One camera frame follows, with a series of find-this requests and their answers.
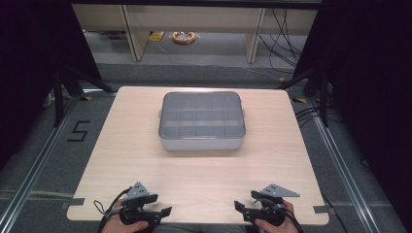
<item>metal bracket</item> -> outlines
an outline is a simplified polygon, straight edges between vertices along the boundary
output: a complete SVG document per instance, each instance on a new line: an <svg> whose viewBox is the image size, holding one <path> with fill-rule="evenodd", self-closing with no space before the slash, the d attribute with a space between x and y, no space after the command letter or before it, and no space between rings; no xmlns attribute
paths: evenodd
<svg viewBox="0 0 412 233"><path fill-rule="evenodd" d="M251 191L254 199L261 203L261 209L246 208L245 205L234 201L236 211L242 213L243 219L255 225L256 219L263 219L272 225L281 225L285 220L286 207L283 203L284 196L299 197L296 192L287 190L276 184L265 187L261 192Z"/></svg>
<svg viewBox="0 0 412 233"><path fill-rule="evenodd" d="M143 207L157 201L157 194L150 194L141 184L133 185L124 196L123 207L120 210L120 220L125 225L137 221L147 221L149 225L159 225L162 218L170 216L172 208L162 209L160 212L146 212Z"/></svg>

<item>aluminum rail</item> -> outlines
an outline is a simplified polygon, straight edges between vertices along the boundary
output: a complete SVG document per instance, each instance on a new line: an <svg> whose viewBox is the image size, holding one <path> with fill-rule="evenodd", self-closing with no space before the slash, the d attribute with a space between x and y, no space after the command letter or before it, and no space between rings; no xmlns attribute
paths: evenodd
<svg viewBox="0 0 412 233"><path fill-rule="evenodd" d="M15 193L12 201L9 203L6 211L0 217L0 229L1 233L8 233L12 229L14 223L17 220L17 217L23 208L28 196L30 195L31 190L33 189L34 184L40 177L46 163L49 160L49 157L52 153L52 150L64 128L67 119L70 116L70 113L79 102L80 96L72 96L69 100L66 110L66 115L60 121L60 123L53 128L49 138L46 140L45 144L42 147L42 150L39 152L36 160L31 166L29 172L27 173L24 181L20 185L19 189Z"/></svg>
<svg viewBox="0 0 412 233"><path fill-rule="evenodd" d="M310 108L316 107L316 103L313 99L308 99L308 104ZM340 178L342 179L343 184L348 192L349 197L354 204L355 210L357 211L360 221L363 225L363 228L366 232L378 233L381 232L375 217L373 216L370 208L368 207L366 201L361 195L361 191L358 188L357 183L355 182L354 177L349 171L348 166L346 165L345 158L340 153L340 150L336 143L333 140L333 137L327 127L324 127L321 119L313 114L315 117L315 122L318 126L318 129L325 141L329 154L333 160L333 163L336 166L336 169L339 173Z"/></svg>

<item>printed number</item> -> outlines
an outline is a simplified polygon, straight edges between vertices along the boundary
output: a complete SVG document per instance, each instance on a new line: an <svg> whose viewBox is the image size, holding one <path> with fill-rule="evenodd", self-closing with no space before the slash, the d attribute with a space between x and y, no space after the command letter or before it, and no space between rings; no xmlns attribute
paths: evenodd
<svg viewBox="0 0 412 233"><path fill-rule="evenodd" d="M81 124L81 123L90 123L90 120L78 120L77 123L76 123L75 128L74 128L73 131L72 131L72 133L80 133L80 134L83 134L82 139L69 139L69 140L67 140L67 142L82 142L82 141L85 139L86 134L87 134L87 131L77 130L79 124Z"/></svg>

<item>black cable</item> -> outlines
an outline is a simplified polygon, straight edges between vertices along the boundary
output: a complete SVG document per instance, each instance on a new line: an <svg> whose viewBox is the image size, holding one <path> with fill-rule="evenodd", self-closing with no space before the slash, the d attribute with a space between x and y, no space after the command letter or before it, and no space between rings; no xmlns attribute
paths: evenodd
<svg viewBox="0 0 412 233"><path fill-rule="evenodd" d="M297 57L296 57L295 51L294 51L293 49L295 49L296 51L298 51L299 54L302 54L302 52L301 52L301 50L298 50L296 47L294 47L294 46L292 45L291 39L289 38L289 29L288 29L288 22L287 22L288 10L287 10L287 9L284 9L284 22L283 22L282 26L281 26L281 24L280 24L280 22L279 22L279 19L276 17L275 11L274 11L273 9L272 9L272 14L273 14L273 16L275 17L276 22L278 23L278 26L279 26L279 30L280 30L279 36L282 35L282 36L284 37L284 39L285 39L285 41L288 43L288 46L290 47L290 49L288 50L288 49L282 47L282 46L279 45L279 44L278 44L278 46L279 46L280 48L284 49L284 50L290 51L290 52L292 53L292 57L293 57L294 61L297 62Z"/></svg>
<svg viewBox="0 0 412 233"><path fill-rule="evenodd" d="M261 41L263 42L263 44L266 46L266 48L270 51L270 54L273 53L277 56L279 56L279 58L281 58L282 60L286 61L288 64L290 64L291 66L295 67L296 64L293 63L292 61L290 61L289 59L287 59L285 56L283 56L282 54L280 54L279 52L275 51L273 48L275 45L273 45L272 47L270 47L264 40L263 38L259 35Z"/></svg>
<svg viewBox="0 0 412 233"><path fill-rule="evenodd" d="M300 114L302 114L306 111L309 111L309 110L319 110L319 107L307 108L307 109L304 109L304 110L301 110L301 111L295 113L294 115L297 117L298 115L300 115Z"/></svg>
<svg viewBox="0 0 412 233"><path fill-rule="evenodd" d="M285 211L282 211L282 213L285 214L285 216L286 216L288 219L291 220L291 222L293 223L294 227L296 227L297 232L303 233L302 227L300 226L299 222L297 221L296 217L294 217L294 214L293 214L291 211L285 210Z"/></svg>
<svg viewBox="0 0 412 233"><path fill-rule="evenodd" d="M306 124L307 122L309 122L311 119L313 119L313 118L315 118L315 117L318 117L318 116L319 116L319 115L309 116L309 117L305 118L306 120L299 125L299 128L303 127L303 125L305 125L305 124Z"/></svg>
<svg viewBox="0 0 412 233"><path fill-rule="evenodd" d="M336 218L339 220L340 224L342 225L343 230L345 231L345 233L348 232L348 229L346 228L345 224L343 223L342 218L340 218L339 214L336 212L336 209L333 207L333 205L329 202L329 200L326 198L326 196L321 192L322 197L325 199L325 201L327 202L327 204L335 211L335 215Z"/></svg>
<svg viewBox="0 0 412 233"><path fill-rule="evenodd" d="M115 200L112 202L112 204L110 205L109 209L107 209L107 211L104 213L104 216L102 217L102 219L100 220L100 224L99 224L99 228L97 230L97 233L100 233L103 230L103 227L106 225L107 220L109 219L109 214L110 212L113 210L113 207L115 206L116 202L118 202L118 200L124 195L126 194L129 190L131 189L125 189L123 190L116 198Z"/></svg>
<svg viewBox="0 0 412 233"><path fill-rule="evenodd" d="M266 45L267 49L269 50L269 64L270 64L270 66L272 67L272 69L275 70L275 71L281 72L281 73L286 73L286 74L291 74L291 75L292 75L293 72L287 72L287 71L278 70L278 69L276 69L276 68L273 66L273 64L272 64L272 59L271 59L271 57L272 57L271 48L266 44L266 42L263 40L263 38L261 38L261 36L259 36L259 37L260 37L260 39L263 41L263 43Z"/></svg>
<svg viewBox="0 0 412 233"><path fill-rule="evenodd" d="M319 109L314 109L314 110L309 111L309 112L307 112L307 113L303 113L303 114L297 116L296 119L299 120L301 117L304 117L304 116L306 116L306 115L313 114L313 113L317 112L318 110L319 110Z"/></svg>

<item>yellow object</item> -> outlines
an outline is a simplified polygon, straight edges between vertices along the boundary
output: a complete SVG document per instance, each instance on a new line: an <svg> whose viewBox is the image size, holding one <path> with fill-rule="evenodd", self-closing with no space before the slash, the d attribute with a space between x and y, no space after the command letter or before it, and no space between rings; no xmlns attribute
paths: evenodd
<svg viewBox="0 0 412 233"><path fill-rule="evenodd" d="M159 42L163 38L164 31L156 31L151 34L149 37L149 40L154 41L154 42Z"/></svg>
<svg viewBox="0 0 412 233"><path fill-rule="evenodd" d="M196 40L196 33L194 32L173 32L173 42L181 45L187 45Z"/></svg>

